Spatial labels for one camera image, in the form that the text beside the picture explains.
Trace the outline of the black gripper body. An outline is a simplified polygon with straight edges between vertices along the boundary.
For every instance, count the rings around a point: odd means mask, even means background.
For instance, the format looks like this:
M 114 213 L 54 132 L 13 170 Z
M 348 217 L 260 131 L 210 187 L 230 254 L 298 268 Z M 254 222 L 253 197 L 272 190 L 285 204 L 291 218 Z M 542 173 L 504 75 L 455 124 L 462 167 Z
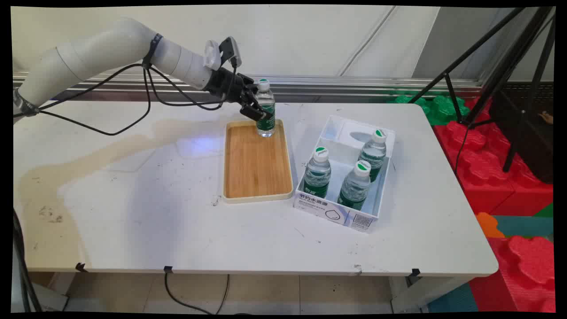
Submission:
M 254 80 L 246 75 L 233 71 L 228 71 L 221 67 L 217 71 L 212 71 L 206 91 L 218 97 L 217 107 L 222 107 L 223 103 L 254 103 L 253 95 L 242 95 L 243 80 Z

